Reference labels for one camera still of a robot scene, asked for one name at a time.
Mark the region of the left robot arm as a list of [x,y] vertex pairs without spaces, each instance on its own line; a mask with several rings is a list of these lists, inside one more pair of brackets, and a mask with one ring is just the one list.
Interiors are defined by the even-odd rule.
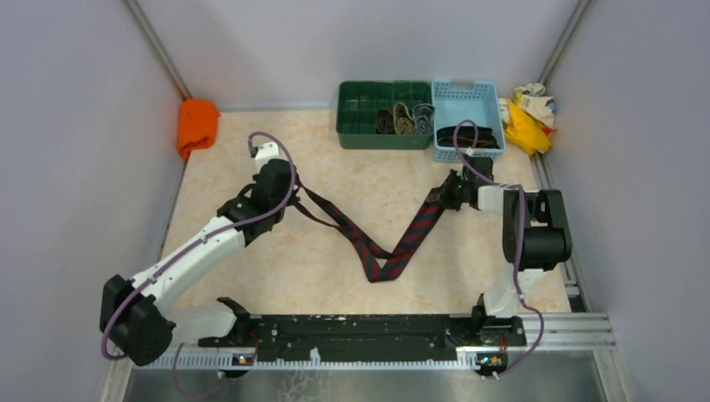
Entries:
[[[271,159],[254,181],[220,207],[214,217],[168,257],[126,279],[111,277],[100,308],[100,350],[105,358],[129,358],[137,366],[156,361],[170,347],[221,338],[245,344],[250,322],[239,316],[231,299],[203,307],[175,308],[184,292],[213,268],[248,247],[283,220],[294,200],[295,165]],[[110,353],[115,345],[120,354]]]

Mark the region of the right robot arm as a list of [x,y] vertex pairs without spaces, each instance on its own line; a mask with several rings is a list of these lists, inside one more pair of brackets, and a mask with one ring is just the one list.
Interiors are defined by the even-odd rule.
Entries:
[[503,333],[522,332],[518,316],[526,293],[572,254],[572,240],[563,195],[556,189],[528,192],[517,184],[496,183],[489,158],[466,157],[460,171],[451,171],[429,202],[458,210],[464,204],[502,217],[505,264],[472,309],[473,338],[492,345]]

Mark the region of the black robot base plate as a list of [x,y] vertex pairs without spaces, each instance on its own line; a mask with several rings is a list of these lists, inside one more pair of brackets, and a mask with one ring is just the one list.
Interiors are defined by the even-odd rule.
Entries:
[[237,321],[203,348],[255,348],[259,363],[448,362],[458,347],[503,350],[526,345],[522,319],[480,314],[262,315]]

